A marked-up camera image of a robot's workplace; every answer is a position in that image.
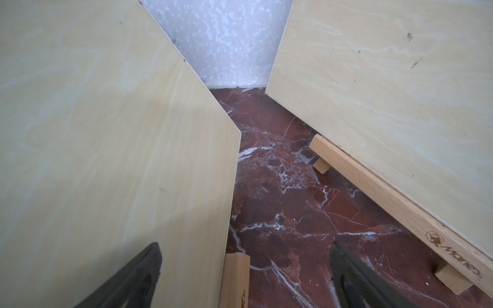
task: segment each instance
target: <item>white textured wall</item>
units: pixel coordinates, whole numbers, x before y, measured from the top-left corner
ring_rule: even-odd
[[[265,87],[292,0],[142,0],[209,88]]]

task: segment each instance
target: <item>wooden leg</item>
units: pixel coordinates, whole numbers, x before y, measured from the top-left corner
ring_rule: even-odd
[[[467,290],[473,283],[464,277],[452,265],[444,262],[435,272],[435,276],[446,285],[452,292],[459,295]]]
[[[323,158],[319,158],[317,159],[317,161],[313,164],[313,168],[315,168],[315,170],[317,170],[318,172],[320,172],[321,174],[324,174],[326,173],[327,171],[329,171],[330,169],[330,165],[328,162],[326,162],[325,160],[323,160]]]
[[[224,258],[219,308],[248,308],[250,257],[244,253],[227,253]]]

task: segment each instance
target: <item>plywood board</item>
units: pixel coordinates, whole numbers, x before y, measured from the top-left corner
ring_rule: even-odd
[[[266,93],[493,256],[493,3],[294,0]]]
[[[217,307],[240,131],[138,0],[0,2],[0,298],[73,307],[153,241]]]

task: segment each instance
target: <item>red marble floor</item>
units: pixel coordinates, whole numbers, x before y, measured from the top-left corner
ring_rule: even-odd
[[[264,90],[211,91],[242,131],[227,252],[251,257],[249,308],[339,307],[334,240],[419,307],[493,307],[475,286],[453,294],[439,256],[337,171],[315,171],[316,132]]]

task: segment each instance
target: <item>wooden stand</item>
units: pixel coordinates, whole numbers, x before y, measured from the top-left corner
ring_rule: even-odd
[[[326,173],[330,169],[330,165],[328,162],[323,160],[323,158],[319,157],[317,161],[313,164],[313,168],[320,172],[321,174]]]
[[[316,135],[310,148],[453,268],[493,297],[493,260],[326,138]]]
[[[244,253],[227,253],[224,258],[219,308],[248,308],[250,257]]]
[[[438,267],[435,272],[435,276],[446,285],[452,292],[459,295],[465,290],[469,289],[473,283],[464,277],[458,270],[456,270],[453,266],[444,262],[442,265]]]

